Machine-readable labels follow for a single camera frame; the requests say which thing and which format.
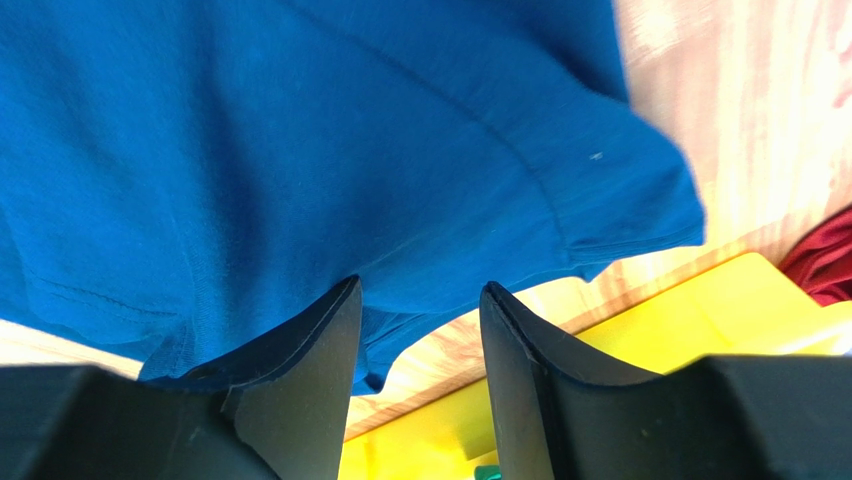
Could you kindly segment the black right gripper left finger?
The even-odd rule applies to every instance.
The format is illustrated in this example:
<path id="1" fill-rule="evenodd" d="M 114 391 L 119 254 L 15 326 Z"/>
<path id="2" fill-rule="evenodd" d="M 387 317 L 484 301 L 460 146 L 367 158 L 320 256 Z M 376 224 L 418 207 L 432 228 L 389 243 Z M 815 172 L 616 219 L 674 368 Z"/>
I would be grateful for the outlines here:
<path id="1" fill-rule="evenodd" d="M 1 371 L 5 479 L 334 479 L 362 315 L 350 277 L 179 378 Z"/>

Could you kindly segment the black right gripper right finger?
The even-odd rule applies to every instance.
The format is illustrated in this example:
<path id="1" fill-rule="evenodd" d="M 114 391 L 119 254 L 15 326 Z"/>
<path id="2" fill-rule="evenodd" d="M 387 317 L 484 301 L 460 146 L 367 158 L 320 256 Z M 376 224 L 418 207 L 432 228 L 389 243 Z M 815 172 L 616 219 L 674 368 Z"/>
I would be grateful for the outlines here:
<path id="1" fill-rule="evenodd" d="M 502 285 L 480 329 L 506 479 L 847 479 L 851 361 L 711 355 L 659 375 L 533 313 Z"/>

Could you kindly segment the navy blue t shirt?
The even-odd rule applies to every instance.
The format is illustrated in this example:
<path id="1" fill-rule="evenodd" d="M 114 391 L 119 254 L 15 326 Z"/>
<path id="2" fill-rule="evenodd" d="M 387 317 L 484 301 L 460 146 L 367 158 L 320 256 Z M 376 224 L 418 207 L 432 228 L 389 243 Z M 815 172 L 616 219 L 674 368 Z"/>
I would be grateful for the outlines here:
<path id="1" fill-rule="evenodd" d="M 704 235 L 608 1 L 1 5 L 1 315 L 145 380 L 355 275 L 377 393 L 488 282 Z"/>

